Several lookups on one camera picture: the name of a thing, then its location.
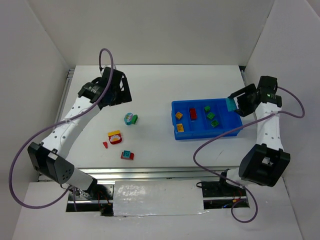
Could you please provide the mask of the teal flower lego piece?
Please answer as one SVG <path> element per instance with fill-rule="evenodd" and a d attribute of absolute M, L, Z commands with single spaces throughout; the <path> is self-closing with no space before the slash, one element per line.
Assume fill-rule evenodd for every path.
<path fill-rule="evenodd" d="M 124 118 L 123 118 L 123 120 L 124 120 L 124 123 L 126 124 L 126 125 L 131 125 L 132 124 L 132 118 L 133 118 L 133 113 L 131 113 L 131 112 L 128 112 L 125 116 L 124 116 Z"/>

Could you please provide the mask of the green teal lego stack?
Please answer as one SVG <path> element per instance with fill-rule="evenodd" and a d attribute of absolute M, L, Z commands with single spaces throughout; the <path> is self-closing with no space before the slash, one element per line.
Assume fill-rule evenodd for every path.
<path fill-rule="evenodd" d="M 210 124 L 213 128 L 215 128 L 219 125 L 219 122 L 217 120 L 213 120 Z"/>

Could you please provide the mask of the red teal lego stack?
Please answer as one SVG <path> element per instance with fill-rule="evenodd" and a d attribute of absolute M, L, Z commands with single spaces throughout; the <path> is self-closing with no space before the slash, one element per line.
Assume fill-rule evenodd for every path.
<path fill-rule="evenodd" d="M 131 151 L 128 151 L 128 150 L 124 150 L 122 153 L 121 153 L 121 156 L 120 158 L 123 159 L 123 160 L 133 160 L 134 159 L 134 153 L 131 152 Z"/>

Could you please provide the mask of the yellow lego plate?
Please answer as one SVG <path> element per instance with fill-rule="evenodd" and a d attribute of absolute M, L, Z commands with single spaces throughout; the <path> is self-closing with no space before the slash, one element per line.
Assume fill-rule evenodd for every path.
<path fill-rule="evenodd" d="M 184 126 L 183 126 L 183 124 L 182 123 L 178 123 L 177 125 L 176 125 L 176 129 L 177 129 L 177 132 L 178 133 L 183 133 L 185 130 L 184 130 Z"/>

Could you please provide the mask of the green square lego brick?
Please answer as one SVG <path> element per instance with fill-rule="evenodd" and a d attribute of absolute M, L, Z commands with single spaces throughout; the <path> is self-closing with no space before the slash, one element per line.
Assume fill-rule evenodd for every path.
<path fill-rule="evenodd" d="M 206 116 L 209 120 L 212 120 L 215 117 L 215 114 L 212 112 L 209 112 Z"/>

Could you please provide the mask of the red yellow lego brick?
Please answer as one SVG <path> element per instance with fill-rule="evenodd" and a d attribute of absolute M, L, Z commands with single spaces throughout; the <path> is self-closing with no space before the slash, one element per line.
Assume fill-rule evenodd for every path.
<path fill-rule="evenodd" d="M 194 107 L 189 109 L 189 115 L 190 115 L 190 120 L 191 121 L 195 121 L 198 118 L 197 117 L 197 111 L 196 111 L 196 109 Z"/>

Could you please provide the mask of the small green lego brick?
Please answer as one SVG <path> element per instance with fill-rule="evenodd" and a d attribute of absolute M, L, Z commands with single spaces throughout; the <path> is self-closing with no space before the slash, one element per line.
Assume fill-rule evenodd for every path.
<path fill-rule="evenodd" d="M 211 110 L 211 107 L 210 107 L 209 105 L 207 105 L 207 106 L 204 107 L 204 111 L 205 111 L 206 113 L 208 113 L 210 110 Z"/>

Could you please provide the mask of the teal rectangular lego brick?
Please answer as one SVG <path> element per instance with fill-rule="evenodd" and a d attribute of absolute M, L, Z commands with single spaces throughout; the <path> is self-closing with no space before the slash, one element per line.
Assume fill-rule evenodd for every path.
<path fill-rule="evenodd" d="M 227 98 L 225 99 L 225 102 L 226 102 L 227 110 L 228 110 L 229 112 L 234 112 L 234 111 L 237 110 L 237 105 L 236 105 L 236 102 L 235 102 L 235 100 L 234 100 L 233 98 L 227 97 Z"/>

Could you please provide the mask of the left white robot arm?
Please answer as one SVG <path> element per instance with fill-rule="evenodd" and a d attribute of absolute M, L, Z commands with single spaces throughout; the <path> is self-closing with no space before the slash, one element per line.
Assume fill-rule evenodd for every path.
<path fill-rule="evenodd" d="M 60 185 L 79 189 L 88 199 L 95 198 L 105 187 L 67 161 L 67 156 L 83 129 L 102 108 L 130 101 L 132 97 L 125 73 L 105 67 L 100 77 L 82 86 L 62 124 L 41 143 L 32 142 L 28 146 L 33 168 Z"/>

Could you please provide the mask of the green rounded lego piece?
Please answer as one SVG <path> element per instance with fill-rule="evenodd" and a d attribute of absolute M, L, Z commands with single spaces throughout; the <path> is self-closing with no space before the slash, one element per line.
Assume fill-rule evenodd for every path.
<path fill-rule="evenodd" d="M 133 125 L 135 125 L 136 122 L 137 122 L 137 120 L 138 120 L 138 115 L 135 114 L 135 115 L 132 116 L 131 123 L 132 123 Z"/>

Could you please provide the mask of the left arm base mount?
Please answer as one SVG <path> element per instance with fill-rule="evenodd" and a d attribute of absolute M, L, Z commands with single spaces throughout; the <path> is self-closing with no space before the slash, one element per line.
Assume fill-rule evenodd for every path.
<path fill-rule="evenodd" d="M 93 196 L 84 191 L 71 189 L 65 211 L 67 213 L 95 212 L 100 216 L 112 217 L 114 215 L 114 187 L 114 184 L 103 184 L 103 187 Z"/>

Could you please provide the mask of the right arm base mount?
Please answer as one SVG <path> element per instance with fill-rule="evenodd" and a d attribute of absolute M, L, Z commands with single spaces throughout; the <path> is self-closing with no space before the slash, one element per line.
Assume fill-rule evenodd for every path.
<path fill-rule="evenodd" d="M 236 208 L 248 208 L 246 191 L 222 181 L 200 181 L 196 187 L 202 190 L 205 210 L 230 209 L 234 203 Z"/>

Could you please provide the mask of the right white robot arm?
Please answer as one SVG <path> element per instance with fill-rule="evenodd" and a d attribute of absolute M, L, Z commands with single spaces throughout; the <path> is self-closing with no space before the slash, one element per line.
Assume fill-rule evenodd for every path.
<path fill-rule="evenodd" d="M 254 113 L 259 120 L 256 144 L 242 159 L 236 175 L 260 186 L 273 187 L 291 160 L 281 142 L 278 112 L 282 110 L 282 98 L 277 89 L 277 78 L 261 76 L 257 86 L 252 83 L 227 98 L 229 111 L 241 117 Z"/>

